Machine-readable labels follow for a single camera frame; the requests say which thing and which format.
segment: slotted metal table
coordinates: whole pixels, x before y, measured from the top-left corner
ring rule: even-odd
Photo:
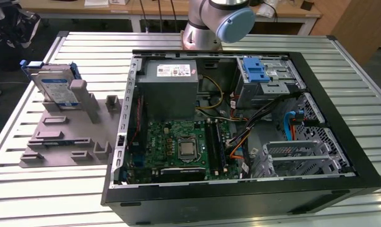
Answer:
[[[125,98],[133,49],[181,49],[180,34],[61,32],[45,62],[80,66],[97,98]],[[340,45],[325,36],[251,35],[225,50],[301,52],[381,175],[381,90]],[[101,206],[106,166],[22,169],[27,141],[45,110],[31,83],[0,133],[0,226],[125,226]],[[381,189],[321,212],[173,226],[381,226]]]

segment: green circuit board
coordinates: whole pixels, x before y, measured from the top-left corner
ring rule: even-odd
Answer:
[[[231,138],[229,123],[219,123],[224,141]],[[181,141],[196,141],[197,156],[194,159],[181,159]],[[228,172],[213,175],[209,169],[209,150],[206,145],[205,122],[204,121],[169,121],[149,122],[148,151],[145,154],[145,171],[154,168],[170,167],[202,167],[206,168],[205,180],[224,180],[239,177],[237,165],[229,165]],[[140,183],[149,183],[150,178],[142,177],[142,170],[137,170]]]

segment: blue hard drive label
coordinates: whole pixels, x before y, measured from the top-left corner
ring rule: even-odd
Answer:
[[[42,85],[53,101],[61,106],[77,106],[78,100],[70,90],[70,83],[66,79],[42,79]]]

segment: ram slot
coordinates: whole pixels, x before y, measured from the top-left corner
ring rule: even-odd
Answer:
[[[221,132],[217,122],[205,122],[206,144],[209,154],[210,172],[219,175],[228,171],[225,148],[221,139]]]

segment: motherboard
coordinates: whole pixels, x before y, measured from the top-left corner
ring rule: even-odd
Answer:
[[[149,122],[146,153],[133,157],[137,181],[164,181],[164,174],[181,180],[186,170],[201,180],[239,178],[237,162],[228,163],[225,152],[229,138],[228,121]]]

